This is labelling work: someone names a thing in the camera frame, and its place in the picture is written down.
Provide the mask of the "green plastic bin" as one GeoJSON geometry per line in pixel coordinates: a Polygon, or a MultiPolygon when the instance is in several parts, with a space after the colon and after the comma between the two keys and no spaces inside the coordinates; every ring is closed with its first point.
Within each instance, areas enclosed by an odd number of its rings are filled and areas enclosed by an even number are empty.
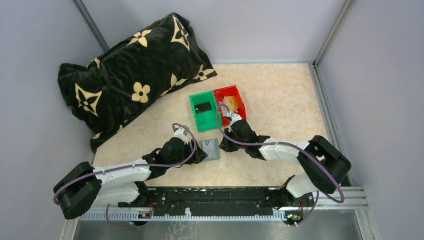
{"type": "Polygon", "coordinates": [[[218,104],[216,103],[216,99],[215,99],[213,91],[207,91],[203,93],[190,95],[189,100],[190,100],[191,108],[193,111],[195,124],[199,132],[205,132],[205,131],[213,130],[220,127],[221,120],[219,120],[220,118],[218,118],[217,120],[217,110],[219,109],[219,107],[218,107],[218,104]],[[212,110],[208,112],[196,114],[195,105],[206,103],[206,102],[210,102],[212,106],[212,110]],[[217,126],[215,125],[215,123],[212,122],[213,111],[215,111],[215,119],[216,119],[217,126]]]}

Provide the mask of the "red plastic bin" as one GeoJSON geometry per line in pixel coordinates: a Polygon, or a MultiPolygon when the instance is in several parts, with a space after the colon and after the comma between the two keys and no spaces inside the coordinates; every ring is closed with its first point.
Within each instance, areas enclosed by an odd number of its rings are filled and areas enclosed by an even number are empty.
{"type": "MultiPolygon", "coordinates": [[[[242,96],[240,94],[240,91],[236,85],[223,87],[219,89],[214,89],[213,94],[215,97],[215,102],[217,105],[224,104],[229,108],[229,112],[236,113],[243,120],[247,120],[247,111],[245,104],[243,102],[242,96]]],[[[228,111],[226,109],[220,109],[219,110],[220,118],[218,120],[221,120],[220,126],[221,127],[227,127],[230,125],[230,120],[227,119],[228,111]]],[[[216,111],[212,111],[212,123],[215,124],[217,127],[217,121],[216,121],[216,111]]]]}

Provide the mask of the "sage green card holder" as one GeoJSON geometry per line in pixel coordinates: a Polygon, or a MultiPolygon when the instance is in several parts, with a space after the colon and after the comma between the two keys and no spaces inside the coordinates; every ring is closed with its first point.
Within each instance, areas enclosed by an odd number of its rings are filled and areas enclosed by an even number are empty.
{"type": "Polygon", "coordinates": [[[221,158],[218,139],[202,140],[201,149],[207,154],[204,161],[216,161],[221,158]]]}

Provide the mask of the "silver VIP card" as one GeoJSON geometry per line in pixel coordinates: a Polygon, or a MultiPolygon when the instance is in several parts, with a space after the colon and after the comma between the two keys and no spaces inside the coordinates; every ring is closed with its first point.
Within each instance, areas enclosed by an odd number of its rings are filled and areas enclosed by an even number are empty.
{"type": "Polygon", "coordinates": [[[207,153],[209,159],[215,159],[217,157],[215,140],[205,140],[201,145],[202,150],[207,153]]]}

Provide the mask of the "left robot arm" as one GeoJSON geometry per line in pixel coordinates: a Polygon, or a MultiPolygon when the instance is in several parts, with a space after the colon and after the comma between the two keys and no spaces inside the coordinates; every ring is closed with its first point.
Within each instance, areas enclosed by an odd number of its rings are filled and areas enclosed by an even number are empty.
{"type": "Polygon", "coordinates": [[[112,167],[78,164],[53,189],[53,201],[65,219],[73,220],[92,208],[149,207],[153,195],[146,182],[157,179],[170,168],[200,164],[208,157],[195,139],[171,138],[142,158],[112,167]]]}

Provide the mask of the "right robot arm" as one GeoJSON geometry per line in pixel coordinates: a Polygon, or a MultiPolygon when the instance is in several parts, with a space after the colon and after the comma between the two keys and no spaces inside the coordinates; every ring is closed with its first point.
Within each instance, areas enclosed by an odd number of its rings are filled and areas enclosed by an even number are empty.
{"type": "Polygon", "coordinates": [[[309,141],[282,141],[256,134],[244,119],[233,121],[220,131],[223,135],[220,148],[227,153],[243,149],[253,159],[279,160],[303,168],[303,174],[294,176],[283,186],[281,199],[287,206],[295,206],[302,196],[316,191],[335,193],[352,169],[351,162],[321,135],[309,141]]]}

